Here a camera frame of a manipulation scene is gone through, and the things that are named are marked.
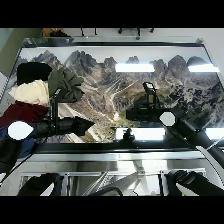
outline black beanie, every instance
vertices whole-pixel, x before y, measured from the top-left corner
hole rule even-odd
[[[22,63],[17,68],[17,85],[28,84],[35,80],[47,81],[52,68],[39,62]]]

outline mountain image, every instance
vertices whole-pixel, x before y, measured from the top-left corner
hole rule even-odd
[[[224,126],[224,93],[216,73],[192,73],[189,65],[206,63],[202,58],[188,61],[180,55],[168,63],[162,59],[149,61],[155,72],[116,72],[113,57],[98,63],[84,51],[73,52],[62,64],[45,51],[32,61],[47,63],[52,69],[62,66],[83,77],[80,87],[85,93],[76,103],[59,105],[60,117],[80,116],[95,123],[84,137],[67,135],[63,142],[112,142],[116,127],[141,127],[140,122],[125,119],[127,109],[145,96],[143,82],[152,82],[163,108],[180,108],[201,128]],[[137,56],[126,63],[138,64]]]

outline cream fabric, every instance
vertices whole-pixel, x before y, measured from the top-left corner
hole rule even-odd
[[[46,105],[49,102],[48,83],[35,80],[29,84],[13,87],[9,94],[23,103]]]

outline red cloth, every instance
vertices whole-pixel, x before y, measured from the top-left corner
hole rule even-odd
[[[7,127],[15,120],[34,122],[42,119],[48,111],[47,107],[37,104],[28,104],[16,101],[8,107],[5,113],[0,117],[0,127]]]

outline glass tabletop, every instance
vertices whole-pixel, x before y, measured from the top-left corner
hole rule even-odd
[[[15,102],[8,92],[16,85],[17,67],[30,61],[46,63],[53,70],[67,67],[83,77],[80,88],[85,94],[76,103],[59,104],[59,116],[95,123],[83,137],[54,136],[49,143],[111,143],[119,128],[162,128],[126,119],[126,111],[145,100],[143,82],[153,83],[162,108],[183,109],[203,129],[224,128],[221,74],[199,38],[25,39],[1,100],[0,116]]]

